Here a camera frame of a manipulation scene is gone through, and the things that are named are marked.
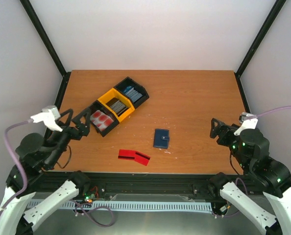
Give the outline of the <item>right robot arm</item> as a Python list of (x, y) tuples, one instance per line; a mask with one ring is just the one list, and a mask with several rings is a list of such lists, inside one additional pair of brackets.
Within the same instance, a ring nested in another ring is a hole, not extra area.
[(213, 118), (210, 138), (226, 146), (230, 155), (269, 201), (275, 214), (258, 206), (222, 172), (210, 179), (212, 197), (231, 203), (247, 217), (263, 235), (291, 235), (291, 173), (281, 162), (269, 155), (269, 140), (256, 127), (251, 114), (241, 117), (240, 126), (227, 125)]

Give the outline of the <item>red black-stripe credit card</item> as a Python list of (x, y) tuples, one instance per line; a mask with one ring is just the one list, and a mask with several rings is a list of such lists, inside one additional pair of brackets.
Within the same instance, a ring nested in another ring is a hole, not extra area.
[(147, 166), (150, 161), (150, 157), (148, 155), (136, 151), (134, 161), (144, 166)]

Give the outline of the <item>blue leather card holder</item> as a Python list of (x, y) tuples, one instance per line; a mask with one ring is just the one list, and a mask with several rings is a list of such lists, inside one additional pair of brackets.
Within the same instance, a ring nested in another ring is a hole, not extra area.
[(167, 129), (155, 129), (153, 147), (168, 149), (170, 141), (170, 133)]

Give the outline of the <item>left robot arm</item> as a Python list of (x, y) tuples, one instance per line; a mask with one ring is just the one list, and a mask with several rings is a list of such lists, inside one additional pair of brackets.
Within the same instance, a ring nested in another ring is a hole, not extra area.
[[(69, 142), (88, 136), (90, 115), (88, 108), (74, 117), (72, 109), (60, 113), (56, 106), (47, 106), (30, 119), (6, 128), (4, 144), (15, 164), (7, 177), (0, 205), (0, 235), (31, 235), (62, 203), (90, 193), (89, 177), (80, 170), (75, 171), (37, 208), (25, 211), (44, 172), (53, 169)], [(39, 122), (52, 131), (50, 137), (46, 139), (38, 133), (30, 133), (16, 149), (11, 147), (8, 137), (11, 129)]]

